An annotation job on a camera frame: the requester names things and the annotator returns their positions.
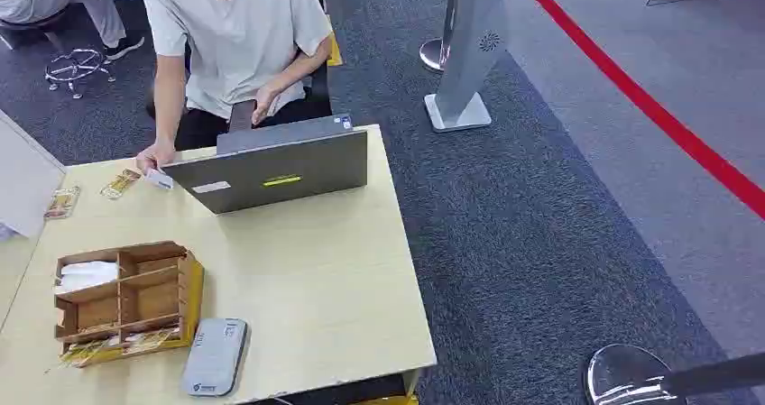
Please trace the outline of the person's left hand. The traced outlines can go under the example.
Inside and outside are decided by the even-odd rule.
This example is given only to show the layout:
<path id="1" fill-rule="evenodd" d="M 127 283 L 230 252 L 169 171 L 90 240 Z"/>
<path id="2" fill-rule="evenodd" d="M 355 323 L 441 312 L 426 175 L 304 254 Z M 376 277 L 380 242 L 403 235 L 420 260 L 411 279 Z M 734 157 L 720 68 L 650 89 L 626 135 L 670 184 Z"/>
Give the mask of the person's left hand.
<path id="1" fill-rule="evenodd" d="M 251 115 L 252 126 L 260 124 L 270 112 L 273 100 L 280 94 L 280 90 L 272 85 L 263 85 L 255 95 L 255 106 Z"/>

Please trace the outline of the person's right hand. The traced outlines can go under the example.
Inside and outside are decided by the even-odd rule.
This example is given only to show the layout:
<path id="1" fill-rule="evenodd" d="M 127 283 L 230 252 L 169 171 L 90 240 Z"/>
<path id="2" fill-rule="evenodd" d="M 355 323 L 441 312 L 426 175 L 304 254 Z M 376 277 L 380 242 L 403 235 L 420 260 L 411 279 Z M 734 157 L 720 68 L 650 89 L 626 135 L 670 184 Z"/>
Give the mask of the person's right hand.
<path id="1" fill-rule="evenodd" d="M 161 167 L 173 162 L 176 157 L 176 149 L 173 142 L 166 140 L 155 141 L 152 145 L 139 152 L 135 158 L 136 167 L 147 175 L 149 170 L 159 170 Z"/>

